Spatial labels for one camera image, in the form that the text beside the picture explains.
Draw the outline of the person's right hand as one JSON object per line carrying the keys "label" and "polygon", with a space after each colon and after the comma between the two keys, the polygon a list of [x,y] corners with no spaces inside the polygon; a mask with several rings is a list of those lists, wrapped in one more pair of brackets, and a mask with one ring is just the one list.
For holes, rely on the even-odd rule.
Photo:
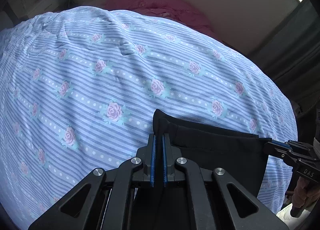
{"label": "person's right hand", "polygon": [[293,207],[300,208],[306,205],[309,207],[319,198],[319,184],[308,189],[310,181],[300,177],[292,196]]}

